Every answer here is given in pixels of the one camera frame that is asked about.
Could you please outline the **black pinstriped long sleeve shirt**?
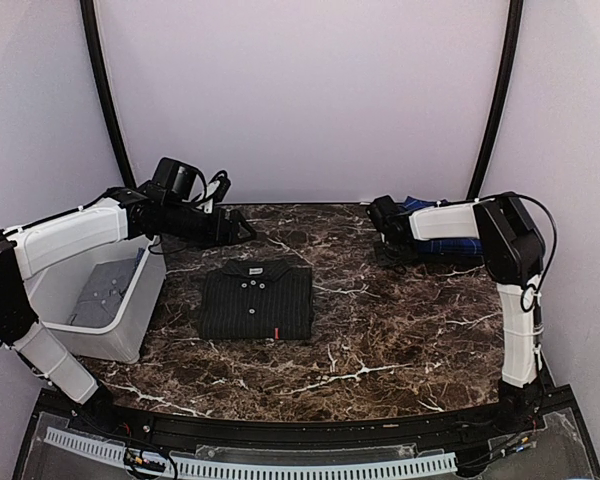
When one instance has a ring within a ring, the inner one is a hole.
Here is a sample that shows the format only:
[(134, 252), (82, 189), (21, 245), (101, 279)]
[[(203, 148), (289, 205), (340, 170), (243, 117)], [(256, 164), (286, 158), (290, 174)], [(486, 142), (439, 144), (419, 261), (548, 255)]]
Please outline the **black pinstriped long sleeve shirt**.
[(205, 277), (197, 330), (209, 340), (308, 340), (313, 320), (311, 268), (229, 260)]

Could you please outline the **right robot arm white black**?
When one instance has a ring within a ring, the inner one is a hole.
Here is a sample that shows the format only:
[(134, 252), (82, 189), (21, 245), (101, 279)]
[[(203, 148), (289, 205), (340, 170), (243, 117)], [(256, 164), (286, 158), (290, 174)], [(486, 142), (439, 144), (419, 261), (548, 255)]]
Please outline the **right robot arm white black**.
[(375, 249), (394, 264), (480, 260), (496, 283), (504, 332), (502, 383), (531, 385), (542, 370), (540, 313), (545, 272), (557, 245), (547, 244), (526, 206), (540, 201), (515, 192), (449, 202), (374, 199), (366, 213), (380, 234)]

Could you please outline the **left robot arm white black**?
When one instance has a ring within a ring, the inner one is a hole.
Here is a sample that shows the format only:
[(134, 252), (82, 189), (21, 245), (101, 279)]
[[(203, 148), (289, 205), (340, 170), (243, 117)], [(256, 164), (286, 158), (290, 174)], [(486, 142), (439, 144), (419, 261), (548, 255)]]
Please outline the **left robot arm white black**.
[(164, 187), (111, 188), (95, 201), (0, 228), (0, 348), (15, 352), (100, 436), (121, 427), (108, 389), (81, 362), (135, 362), (164, 282), (159, 240), (238, 245), (255, 230), (238, 210)]

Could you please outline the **blue plaid shirt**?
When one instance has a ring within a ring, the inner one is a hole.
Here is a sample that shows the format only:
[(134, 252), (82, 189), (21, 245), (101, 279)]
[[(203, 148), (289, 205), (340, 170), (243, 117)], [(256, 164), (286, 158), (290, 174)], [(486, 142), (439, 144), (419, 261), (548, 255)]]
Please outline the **blue plaid shirt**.
[[(405, 212), (411, 213), (416, 210), (436, 206), (438, 203), (445, 205), (448, 201), (445, 199), (440, 201), (426, 201), (407, 196), (402, 203), (402, 209)], [(471, 238), (418, 241), (416, 243), (416, 251), (419, 255), (457, 255), (467, 258), (478, 258), (483, 254), (481, 242)]]

